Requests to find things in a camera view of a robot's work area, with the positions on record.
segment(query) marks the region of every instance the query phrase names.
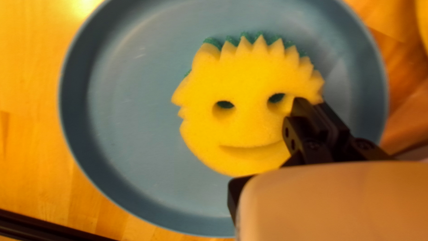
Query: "yellow object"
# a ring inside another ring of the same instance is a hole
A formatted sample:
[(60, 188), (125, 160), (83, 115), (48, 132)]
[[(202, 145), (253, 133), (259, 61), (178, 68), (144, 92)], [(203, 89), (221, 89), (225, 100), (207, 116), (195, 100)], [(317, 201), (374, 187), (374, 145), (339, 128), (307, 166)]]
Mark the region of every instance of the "yellow object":
[(416, 0), (416, 16), (418, 19), (419, 33), (428, 54), (428, 0)]
[(277, 169), (289, 158), (282, 121), (294, 97), (321, 103), (324, 84), (308, 57), (282, 39), (251, 44), (244, 36), (219, 51), (204, 43), (172, 96), (181, 136), (208, 167), (228, 176)]

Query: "wooden table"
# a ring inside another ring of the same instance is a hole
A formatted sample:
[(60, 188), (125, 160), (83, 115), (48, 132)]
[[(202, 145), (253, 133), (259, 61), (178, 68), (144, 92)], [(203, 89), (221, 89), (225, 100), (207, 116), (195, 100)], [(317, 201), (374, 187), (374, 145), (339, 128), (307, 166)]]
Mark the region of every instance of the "wooden table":
[[(126, 213), (95, 189), (67, 149), (57, 113), (59, 70), (76, 30), (99, 2), (0, 1), (0, 208), (117, 240), (217, 240), (167, 231)], [(383, 147), (395, 153), (428, 139), (428, 116), (406, 125), (428, 107), (428, 60), (413, 1), (347, 2), (370, 27), (389, 74)]]

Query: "blue plate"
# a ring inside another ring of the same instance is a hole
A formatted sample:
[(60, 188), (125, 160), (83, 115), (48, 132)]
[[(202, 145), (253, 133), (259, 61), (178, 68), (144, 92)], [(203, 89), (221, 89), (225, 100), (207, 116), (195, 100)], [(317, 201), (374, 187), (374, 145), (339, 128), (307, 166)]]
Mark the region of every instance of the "blue plate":
[(379, 141), (388, 100), (383, 65), (367, 29), (339, 0), (110, 0), (79, 31), (60, 90), (65, 136), (94, 185), (155, 225), (234, 236), (230, 178), (188, 150), (170, 99), (206, 37), (259, 30), (304, 49), (352, 133)]

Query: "smiley face sponge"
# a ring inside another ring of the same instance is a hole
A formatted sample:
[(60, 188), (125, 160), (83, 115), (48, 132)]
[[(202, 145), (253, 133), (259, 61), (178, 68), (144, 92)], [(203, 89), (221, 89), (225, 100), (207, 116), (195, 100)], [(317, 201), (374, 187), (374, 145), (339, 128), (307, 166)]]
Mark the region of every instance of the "smiley face sponge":
[(280, 167), (290, 156), (281, 128), (293, 99), (323, 102), (323, 78), (296, 46), (281, 38), (268, 45), (263, 35), (248, 39), (206, 40), (172, 96), (188, 148), (231, 177)]

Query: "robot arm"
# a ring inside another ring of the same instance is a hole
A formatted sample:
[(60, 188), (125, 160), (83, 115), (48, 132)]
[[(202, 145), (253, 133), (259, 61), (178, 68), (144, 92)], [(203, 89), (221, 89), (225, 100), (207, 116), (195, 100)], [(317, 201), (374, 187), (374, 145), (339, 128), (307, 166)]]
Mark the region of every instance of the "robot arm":
[(428, 164), (391, 161), (323, 103), (297, 98), (282, 168), (229, 183), (241, 241), (428, 240)]

